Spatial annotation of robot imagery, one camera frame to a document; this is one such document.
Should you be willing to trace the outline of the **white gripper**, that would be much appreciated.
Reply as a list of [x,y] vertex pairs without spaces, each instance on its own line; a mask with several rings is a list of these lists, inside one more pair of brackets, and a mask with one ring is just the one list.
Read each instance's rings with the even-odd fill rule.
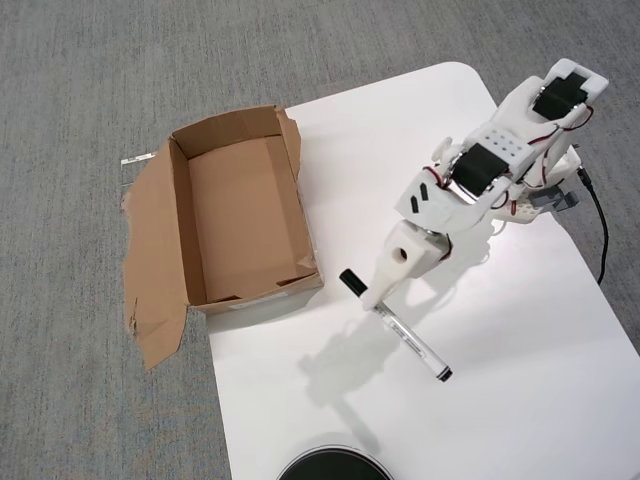
[[422,229],[411,222],[398,222],[387,236],[378,266],[362,294],[364,308],[383,303],[405,281],[419,278],[448,255],[448,237]]

